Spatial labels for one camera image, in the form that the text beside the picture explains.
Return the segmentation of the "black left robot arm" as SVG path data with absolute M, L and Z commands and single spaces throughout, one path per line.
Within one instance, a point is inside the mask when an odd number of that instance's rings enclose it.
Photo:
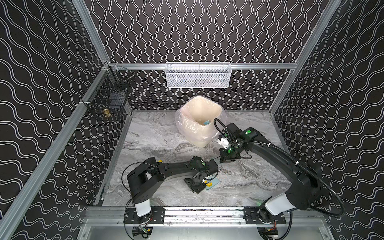
M 137 216 L 140 218 L 152 212 L 150 199 L 165 181 L 183 178 L 189 189 L 199 194 L 206 188 L 208 177 L 218 171 L 219 164 L 215 160 L 204 161 L 197 156 L 187 162 L 170 164 L 148 158 L 127 175 Z

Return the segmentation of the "aluminium corner frame post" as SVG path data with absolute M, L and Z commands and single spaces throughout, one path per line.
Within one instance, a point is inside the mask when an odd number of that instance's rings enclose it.
M 84 28 L 86 29 L 91 43 L 93 44 L 99 59 L 102 62 L 108 62 L 110 63 L 110 58 L 107 54 L 107 51 L 105 49 L 104 44 L 102 43 L 102 40 L 100 38 L 100 35 L 98 33 L 98 30 L 95 26 L 95 23 L 91 17 L 91 13 L 89 9 L 87 8 L 87 5 L 85 1 L 83 0 L 73 0 L 73 4 L 78 12 L 78 15 L 80 16 L 82 23 L 84 25 Z

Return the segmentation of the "aluminium frame bar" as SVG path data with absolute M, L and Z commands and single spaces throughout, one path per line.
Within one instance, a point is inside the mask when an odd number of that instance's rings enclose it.
M 161 70 L 166 69 L 167 64 L 111 64 L 112 66 L 123 67 L 128 70 Z M 173 66 L 230 66 L 232 70 L 295 70 L 298 64 L 295 63 L 170 63 Z
M 65 125 L 51 146 L 48 148 L 42 160 L 39 162 L 32 175 L 29 177 L 26 184 L 6 212 L 4 218 L 1 220 L 2 240 L 9 240 L 13 236 L 25 213 L 28 211 L 28 208 L 41 189 L 41 186 L 54 167 L 57 159 L 61 155 L 79 122 L 86 113 L 88 109 L 86 103 L 91 101 L 93 93 L 103 80 L 105 74 L 108 73 L 108 70 L 109 63 L 105 62 L 84 97 L 78 103 L 70 118 L 66 121 Z

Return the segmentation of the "aluminium right frame post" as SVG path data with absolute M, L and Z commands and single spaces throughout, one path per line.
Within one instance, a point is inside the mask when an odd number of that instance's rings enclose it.
M 284 81 L 279 93 L 277 94 L 273 104 L 271 105 L 269 109 L 269 113 L 274 116 L 279 108 L 279 105 L 282 103 L 285 95 L 289 91 L 291 85 L 293 84 L 294 80 L 296 79 L 298 73 L 303 68 L 304 64 L 308 60 L 311 52 L 313 51 L 314 47 L 316 46 L 317 42 L 319 41 L 321 35 L 323 34 L 325 28 L 328 26 L 330 20 L 332 19 L 334 13 L 340 6 L 341 1 L 340 0 L 334 0 L 334 1 L 328 1 L 327 6 L 325 7 L 324 11 L 320 15 L 317 24 L 315 25 L 314 29 L 312 30 L 310 37 L 308 38 L 306 44 L 303 46 L 303 49 L 297 58 L 295 64 L 296 67 L 291 70 Z

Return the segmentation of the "aluminium left frame bar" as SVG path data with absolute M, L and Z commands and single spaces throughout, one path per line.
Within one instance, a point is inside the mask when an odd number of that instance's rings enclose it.
M 51 146 L 48 148 L 42 160 L 39 162 L 32 175 L 29 177 L 26 184 L 6 212 L 4 218 L 1 220 L 2 240 L 9 240 L 13 236 L 25 213 L 28 211 L 28 208 L 41 189 L 41 186 L 54 167 L 57 159 L 61 155 L 79 122 L 86 113 L 88 109 L 86 103 L 91 101 L 93 93 L 103 80 L 105 74 L 108 73 L 108 70 L 109 63 L 105 62 L 84 97 L 78 103 L 70 118 L 66 121 L 65 125 Z

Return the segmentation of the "light teal plastic dustpan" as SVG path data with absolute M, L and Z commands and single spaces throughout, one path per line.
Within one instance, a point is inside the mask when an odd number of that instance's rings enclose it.
M 216 185 L 218 185 L 220 183 L 220 180 L 218 179 L 218 175 L 219 175 L 220 171 L 221 170 L 218 170 L 218 172 L 203 178 L 203 183 L 205 185 L 206 185 L 206 183 L 213 183 L 212 187 L 207 187 L 206 186 L 205 187 L 206 190 L 210 190 L 210 189 L 212 189 L 213 187 L 215 187 Z

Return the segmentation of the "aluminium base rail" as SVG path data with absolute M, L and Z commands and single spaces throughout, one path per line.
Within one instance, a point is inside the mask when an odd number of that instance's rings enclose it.
M 287 224 L 290 214 L 281 213 L 269 223 L 260 221 L 256 207 L 152 207 L 155 227 L 278 227 Z M 85 217 L 88 226 L 137 226 L 135 208 L 91 207 Z

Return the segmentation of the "aluminium rear frame bar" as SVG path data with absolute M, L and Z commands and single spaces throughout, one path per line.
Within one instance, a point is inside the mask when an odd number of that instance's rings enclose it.
M 166 69 L 167 64 L 111 64 L 112 66 L 123 67 L 128 70 L 161 70 Z M 295 70 L 298 64 L 295 63 L 170 63 L 173 66 L 230 66 L 232 70 Z

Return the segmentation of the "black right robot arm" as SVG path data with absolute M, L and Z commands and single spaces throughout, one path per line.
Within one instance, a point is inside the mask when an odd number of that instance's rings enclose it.
M 243 131 L 233 123 L 217 130 L 220 133 L 218 143 L 223 146 L 220 149 L 222 163 L 239 160 L 242 152 L 252 152 L 290 181 L 288 190 L 261 204 L 259 215 L 263 218 L 277 216 L 285 211 L 307 210 L 322 193 L 321 182 L 302 170 L 297 161 L 291 159 L 290 154 L 272 144 L 261 132 L 254 128 Z

